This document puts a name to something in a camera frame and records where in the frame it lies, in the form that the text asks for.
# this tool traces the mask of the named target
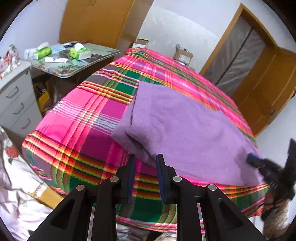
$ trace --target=drawer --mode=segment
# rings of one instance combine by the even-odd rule
[[[29,108],[21,115],[14,123],[10,130],[17,136],[22,138],[22,141],[32,133],[36,126],[42,121],[39,108],[36,102],[33,102]]]
[[[0,125],[6,128],[12,127],[17,119],[25,112],[29,106],[36,102],[33,89],[22,93],[17,99],[15,99],[10,106],[6,109],[3,115],[0,117]]]
[[[33,90],[30,70],[22,72],[11,80],[0,92],[0,116],[3,115],[8,106],[23,92]]]

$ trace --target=gray filing cabinet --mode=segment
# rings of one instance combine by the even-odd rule
[[[31,74],[31,63],[21,65],[0,80],[0,126],[20,150],[23,140],[42,120]]]

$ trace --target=purple blanket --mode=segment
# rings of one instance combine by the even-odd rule
[[[264,183],[245,162],[258,150],[221,111],[164,85],[140,82],[111,137],[152,166],[162,153],[180,176],[237,186]]]

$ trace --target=plastic sheet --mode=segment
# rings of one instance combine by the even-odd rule
[[[264,47],[263,40],[255,30],[252,30],[238,56],[217,86],[231,96],[253,68]]]
[[[217,83],[237,54],[251,28],[252,27],[243,18],[238,19],[210,67],[204,73],[203,76],[206,79],[214,84]]]

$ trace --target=wooden wardrobe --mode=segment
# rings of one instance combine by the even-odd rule
[[[154,0],[69,0],[59,42],[88,41],[122,51],[131,47]]]

